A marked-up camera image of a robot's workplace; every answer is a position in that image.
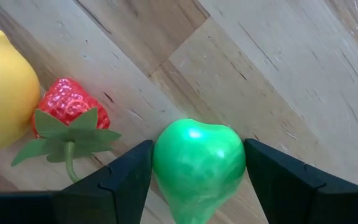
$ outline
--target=toy strawberry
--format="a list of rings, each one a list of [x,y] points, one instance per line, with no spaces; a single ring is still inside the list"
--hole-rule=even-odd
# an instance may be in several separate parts
[[[91,157],[94,152],[111,150],[120,134],[108,130],[106,110],[71,78],[57,80],[46,92],[32,117],[31,140],[15,157],[12,166],[23,160],[47,156],[49,162],[66,162],[70,179],[79,178],[73,159]]]

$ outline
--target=green pear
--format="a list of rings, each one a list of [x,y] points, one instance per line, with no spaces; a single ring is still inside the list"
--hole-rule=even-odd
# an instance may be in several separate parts
[[[153,169],[176,223],[203,224],[236,192],[246,154],[231,128],[181,119],[155,143]]]

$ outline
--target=black plastic part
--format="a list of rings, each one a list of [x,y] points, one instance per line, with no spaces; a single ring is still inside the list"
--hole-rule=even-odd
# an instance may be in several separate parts
[[[246,139],[247,169],[270,224],[358,223],[358,185]]]
[[[0,223],[138,224],[150,185],[152,145],[144,141],[59,192],[0,193]]]

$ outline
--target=yellow lemon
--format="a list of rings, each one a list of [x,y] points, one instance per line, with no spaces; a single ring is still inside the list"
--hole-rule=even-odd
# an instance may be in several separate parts
[[[27,131],[39,96],[34,70],[0,30],[0,148]]]

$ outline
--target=red strawberry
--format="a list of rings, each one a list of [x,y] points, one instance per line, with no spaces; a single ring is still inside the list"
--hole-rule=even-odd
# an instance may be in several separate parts
[[[37,109],[69,125],[79,115],[94,107],[98,108],[98,123],[96,128],[108,129],[110,119],[103,106],[90,96],[79,83],[71,78],[61,78],[49,88],[39,102]],[[35,128],[34,115],[32,116],[32,130],[35,137],[39,138],[40,136]]]

